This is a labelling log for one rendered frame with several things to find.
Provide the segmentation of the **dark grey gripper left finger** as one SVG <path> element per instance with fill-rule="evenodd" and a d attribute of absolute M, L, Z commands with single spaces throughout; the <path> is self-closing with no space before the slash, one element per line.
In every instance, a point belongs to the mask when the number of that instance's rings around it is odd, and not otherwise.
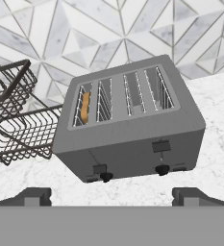
<path fill-rule="evenodd" d="M 51 207 L 51 195 L 50 187 L 27 187 L 14 197 L 1 200 L 0 207 Z"/>

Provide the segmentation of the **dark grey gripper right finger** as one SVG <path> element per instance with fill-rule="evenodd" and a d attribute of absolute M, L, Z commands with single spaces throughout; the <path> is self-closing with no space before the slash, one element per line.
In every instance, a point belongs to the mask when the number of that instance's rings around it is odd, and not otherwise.
<path fill-rule="evenodd" d="M 174 187 L 172 206 L 211 207 L 224 206 L 224 201 L 206 195 L 197 187 Z"/>

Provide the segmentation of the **black toaster knob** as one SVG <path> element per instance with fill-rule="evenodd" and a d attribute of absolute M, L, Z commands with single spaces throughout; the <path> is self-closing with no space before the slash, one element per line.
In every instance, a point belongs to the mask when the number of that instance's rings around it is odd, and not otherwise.
<path fill-rule="evenodd" d="M 155 171 L 160 175 L 160 176 L 164 176 L 167 175 L 169 172 L 169 166 L 166 164 L 162 164 L 162 165 L 158 165 L 155 168 Z"/>
<path fill-rule="evenodd" d="M 100 178 L 104 183 L 107 183 L 113 178 L 113 173 L 110 172 L 101 173 Z"/>

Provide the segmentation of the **dark grey toaster lever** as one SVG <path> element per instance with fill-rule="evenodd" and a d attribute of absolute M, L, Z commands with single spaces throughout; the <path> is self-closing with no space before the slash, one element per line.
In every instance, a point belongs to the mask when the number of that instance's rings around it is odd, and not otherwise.
<path fill-rule="evenodd" d="M 159 140 L 152 143 L 154 153 L 170 151 L 170 143 L 168 140 Z"/>
<path fill-rule="evenodd" d="M 101 174 L 107 172 L 107 165 L 106 164 L 97 164 L 93 166 L 93 173 L 94 174 Z"/>

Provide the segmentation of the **grey four-slot toaster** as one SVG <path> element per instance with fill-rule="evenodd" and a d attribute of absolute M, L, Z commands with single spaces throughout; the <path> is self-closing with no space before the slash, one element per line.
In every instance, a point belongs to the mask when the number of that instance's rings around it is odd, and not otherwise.
<path fill-rule="evenodd" d="M 53 152 L 84 183 L 102 181 L 93 173 L 97 164 L 106 164 L 112 179 L 158 174 L 155 168 L 162 164 L 168 173 L 189 171 L 196 166 L 205 129 L 179 71 L 161 55 L 72 79 Z M 159 140 L 168 140 L 171 150 L 154 153 L 152 143 Z"/>

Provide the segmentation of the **golden bread slice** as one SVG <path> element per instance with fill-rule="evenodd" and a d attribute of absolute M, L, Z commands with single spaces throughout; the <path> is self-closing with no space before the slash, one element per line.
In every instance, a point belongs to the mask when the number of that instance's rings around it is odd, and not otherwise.
<path fill-rule="evenodd" d="M 81 108 L 81 119 L 86 125 L 88 123 L 88 107 L 89 107 L 90 92 L 86 92 L 83 95 L 83 105 Z"/>

